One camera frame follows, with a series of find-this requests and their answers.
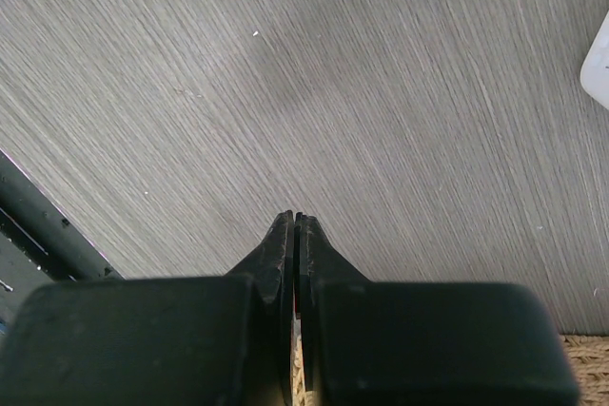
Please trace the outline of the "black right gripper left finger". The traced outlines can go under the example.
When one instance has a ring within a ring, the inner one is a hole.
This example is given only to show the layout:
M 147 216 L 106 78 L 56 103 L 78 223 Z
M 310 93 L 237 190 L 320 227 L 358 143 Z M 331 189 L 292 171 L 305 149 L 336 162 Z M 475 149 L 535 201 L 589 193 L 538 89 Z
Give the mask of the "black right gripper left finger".
M 288 405 L 294 220 L 222 276 L 34 291 L 1 349 L 5 405 Z

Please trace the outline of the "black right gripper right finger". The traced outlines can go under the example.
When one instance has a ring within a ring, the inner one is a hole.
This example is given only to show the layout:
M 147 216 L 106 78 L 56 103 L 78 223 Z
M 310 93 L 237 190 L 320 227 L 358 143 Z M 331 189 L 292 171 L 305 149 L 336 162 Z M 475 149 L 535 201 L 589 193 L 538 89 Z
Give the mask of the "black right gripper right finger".
M 575 405 L 545 306 L 505 282 L 368 279 L 296 217 L 304 386 L 317 405 Z

